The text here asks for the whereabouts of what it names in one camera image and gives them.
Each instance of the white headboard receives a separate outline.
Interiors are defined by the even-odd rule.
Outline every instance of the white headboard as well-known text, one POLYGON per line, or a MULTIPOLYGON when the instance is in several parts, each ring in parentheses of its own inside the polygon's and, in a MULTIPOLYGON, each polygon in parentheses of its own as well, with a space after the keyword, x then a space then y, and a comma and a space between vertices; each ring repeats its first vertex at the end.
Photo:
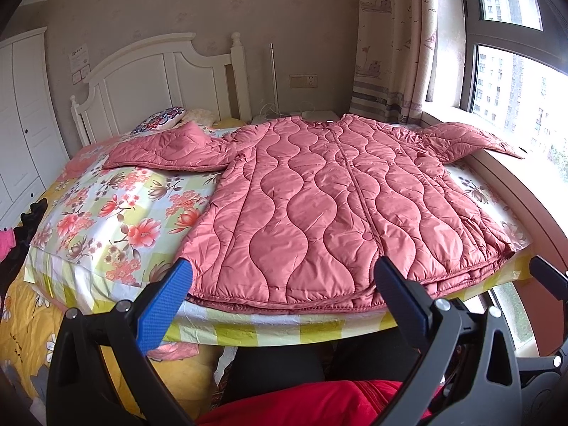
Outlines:
POLYGON ((151 114, 173 106, 212 110, 231 116, 226 67, 232 65, 240 119, 249 121, 251 104, 240 34, 231 35, 230 54, 201 56, 195 33, 172 33, 128 45, 107 57, 83 80, 89 97, 71 96, 71 113, 83 145, 127 133, 151 114))

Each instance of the silver bolt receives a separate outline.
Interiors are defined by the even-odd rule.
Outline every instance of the silver bolt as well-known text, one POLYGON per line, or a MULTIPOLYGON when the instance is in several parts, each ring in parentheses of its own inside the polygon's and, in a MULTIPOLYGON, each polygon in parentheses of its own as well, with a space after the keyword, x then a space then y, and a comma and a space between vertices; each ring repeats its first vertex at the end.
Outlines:
POLYGON ((130 310, 130 306, 132 306, 132 301, 123 299, 122 301, 117 302, 116 310, 118 312, 128 312, 130 310))
POLYGON ((71 309, 67 309, 65 313, 65 317, 67 318, 75 318, 79 314, 79 311, 76 307, 72 307, 71 309))
POLYGON ((498 307, 495 307, 495 306, 489 307, 489 313, 495 318, 499 318, 503 315, 503 313, 501 312, 501 309, 499 309, 498 307))
POLYGON ((443 297, 434 301, 434 305, 441 311, 449 311, 452 308, 450 301, 444 299, 443 297))

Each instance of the person's leg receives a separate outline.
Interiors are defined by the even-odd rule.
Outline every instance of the person's leg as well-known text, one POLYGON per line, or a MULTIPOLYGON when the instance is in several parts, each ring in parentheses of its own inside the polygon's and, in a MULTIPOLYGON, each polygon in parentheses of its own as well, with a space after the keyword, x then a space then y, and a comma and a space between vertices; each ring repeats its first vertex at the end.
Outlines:
POLYGON ((328 379, 404 381, 418 357, 398 328, 354 336, 337 343, 328 379))
POLYGON ((324 380, 312 344, 238 348, 221 404, 324 380))

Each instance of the sailboat print curtain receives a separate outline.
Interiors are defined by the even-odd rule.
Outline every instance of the sailboat print curtain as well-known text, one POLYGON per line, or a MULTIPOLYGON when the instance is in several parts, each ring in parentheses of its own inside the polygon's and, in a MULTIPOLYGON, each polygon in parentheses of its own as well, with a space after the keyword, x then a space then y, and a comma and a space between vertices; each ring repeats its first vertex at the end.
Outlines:
POLYGON ((350 112, 420 121, 436 45, 437 0, 360 0, 350 112))

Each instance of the wall socket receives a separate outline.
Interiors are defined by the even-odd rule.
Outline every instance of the wall socket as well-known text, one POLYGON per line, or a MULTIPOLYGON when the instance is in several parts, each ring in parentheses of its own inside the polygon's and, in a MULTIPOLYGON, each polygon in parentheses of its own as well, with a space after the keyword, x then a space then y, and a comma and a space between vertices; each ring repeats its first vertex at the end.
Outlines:
POLYGON ((291 75, 290 88, 317 88, 317 75, 313 73, 291 75))

